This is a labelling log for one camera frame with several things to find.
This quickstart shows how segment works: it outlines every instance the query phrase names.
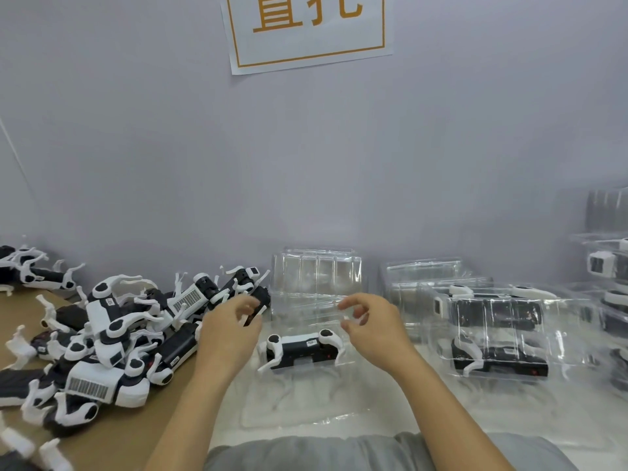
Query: orange border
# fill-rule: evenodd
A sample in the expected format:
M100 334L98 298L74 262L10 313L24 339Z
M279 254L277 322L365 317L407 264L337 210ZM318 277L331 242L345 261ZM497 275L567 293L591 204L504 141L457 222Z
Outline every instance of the orange border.
M265 64L277 64L278 62L310 60L313 58L322 58L323 56L334 56L335 54L359 53L360 51L371 51L372 49L382 49L383 47L386 47L386 16L385 16L385 11L384 11L384 0L382 0L382 45L381 46L361 47L360 49L350 49L348 51L337 51L336 53L313 54L312 56L301 56L300 58L290 58L287 60L256 62L254 64L240 64L240 55L237 52L237 41L235 38L236 31L234 29L234 20L231 16L231 3L229 2L229 0L227 0L227 8L229 9L229 21L231 23L231 35L234 38L234 47L235 47L235 52L236 52L235 59L237 62L237 67L239 68L252 68L253 66L264 66Z

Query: person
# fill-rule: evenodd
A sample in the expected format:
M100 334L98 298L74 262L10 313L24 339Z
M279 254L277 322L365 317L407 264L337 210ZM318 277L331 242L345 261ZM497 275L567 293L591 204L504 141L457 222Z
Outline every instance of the person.
M206 471L577 471L542 438L484 433L414 348L397 308L366 293L340 302L340 310L353 306L357 319L341 326L357 351L397 382L421 434L347 440L292 436L222 447L208 457L224 394L259 339L261 317L248 327L239 324L256 305L256 299L239 295L205 315L193 377L145 471L200 471L203 466Z

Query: hand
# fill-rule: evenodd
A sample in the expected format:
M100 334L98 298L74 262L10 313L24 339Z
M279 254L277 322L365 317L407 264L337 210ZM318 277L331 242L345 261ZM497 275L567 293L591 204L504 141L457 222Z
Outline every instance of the hand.
M239 320L253 314L258 305L257 299L240 294L205 313L195 375L224 372L231 381L242 370L257 345L262 317L255 317L247 327L240 325Z
M405 363L404 358L417 355L399 310L390 302L359 292L343 299L338 309L343 311L351 306L355 306L353 316L360 323L344 320L341 326L356 350L371 364L393 375Z

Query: person's left arm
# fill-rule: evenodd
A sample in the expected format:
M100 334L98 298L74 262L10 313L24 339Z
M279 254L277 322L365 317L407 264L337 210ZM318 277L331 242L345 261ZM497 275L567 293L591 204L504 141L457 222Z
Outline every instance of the person's left arm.
M205 314L194 375L145 471L203 468L222 399L250 359L262 327L261 317L247 327L238 321L258 304L255 298L241 294Z

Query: person's left hand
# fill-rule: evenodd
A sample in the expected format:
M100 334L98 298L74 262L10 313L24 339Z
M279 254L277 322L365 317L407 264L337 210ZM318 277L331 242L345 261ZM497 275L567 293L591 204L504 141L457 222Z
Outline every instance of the person's left hand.
M238 374L255 350L262 317L255 317L247 327L240 325L239 320L243 315L253 314L258 305L257 299L240 294L205 313L195 376L218 372L231 381Z

